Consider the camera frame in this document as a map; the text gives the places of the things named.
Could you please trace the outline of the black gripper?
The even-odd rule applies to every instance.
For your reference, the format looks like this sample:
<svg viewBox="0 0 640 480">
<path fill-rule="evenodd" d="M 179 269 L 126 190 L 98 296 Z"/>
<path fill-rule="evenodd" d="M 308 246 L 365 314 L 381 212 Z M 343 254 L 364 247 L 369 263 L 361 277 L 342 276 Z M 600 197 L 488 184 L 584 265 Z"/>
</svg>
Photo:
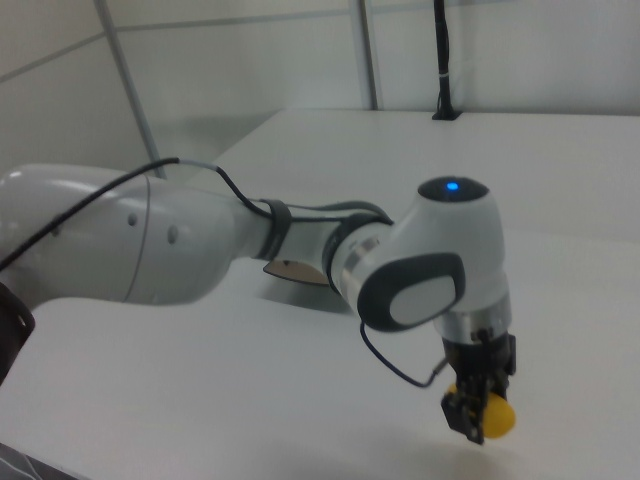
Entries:
<svg viewBox="0 0 640 480">
<path fill-rule="evenodd" d="M 488 392 L 507 399 L 510 377 L 516 372 L 516 345 L 509 333 L 473 345 L 443 341 L 456 384 L 445 391 L 441 408 L 449 428 L 472 443 L 485 443 Z"/>
</svg>

